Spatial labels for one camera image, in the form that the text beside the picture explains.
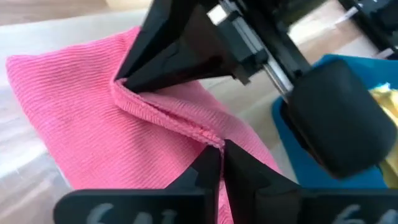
pink microfiber cloth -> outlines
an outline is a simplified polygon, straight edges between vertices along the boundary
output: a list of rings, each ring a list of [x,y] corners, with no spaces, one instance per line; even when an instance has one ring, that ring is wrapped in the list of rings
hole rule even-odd
[[[56,52],[12,56],[9,81],[75,189],[162,189],[206,145],[231,139],[279,171],[269,150],[198,82],[135,94],[114,81],[139,28]],[[218,223],[233,223],[223,181]]]

towel fold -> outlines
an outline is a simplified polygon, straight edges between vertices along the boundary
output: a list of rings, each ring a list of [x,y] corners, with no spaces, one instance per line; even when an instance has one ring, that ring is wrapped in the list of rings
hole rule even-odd
[[[139,28],[7,60],[12,89],[75,189],[162,189],[206,145],[231,139],[279,171],[269,150],[198,82],[135,94],[114,81]],[[233,223],[223,181],[218,223]]]

yellow object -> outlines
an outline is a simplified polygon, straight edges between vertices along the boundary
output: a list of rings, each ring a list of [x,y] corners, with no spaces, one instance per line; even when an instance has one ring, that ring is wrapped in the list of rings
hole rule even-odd
[[[389,84],[385,84],[371,90],[371,94],[398,127],[398,90],[391,90]],[[380,163],[380,168],[387,186],[398,189],[398,142]]]

pink towel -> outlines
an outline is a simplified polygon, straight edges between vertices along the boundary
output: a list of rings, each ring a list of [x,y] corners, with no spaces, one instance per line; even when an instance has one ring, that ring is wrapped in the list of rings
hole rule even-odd
[[[254,131],[198,82],[138,95],[115,82],[138,33],[7,61],[22,109],[75,189],[165,188],[224,139],[279,171]],[[233,223],[223,181],[218,220]]]

black rubber pad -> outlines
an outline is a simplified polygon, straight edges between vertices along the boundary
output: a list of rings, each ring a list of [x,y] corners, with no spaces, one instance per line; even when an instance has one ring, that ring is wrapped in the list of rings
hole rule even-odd
[[[378,164],[397,137],[395,124],[342,60],[297,80],[289,115],[310,153],[335,177]]]

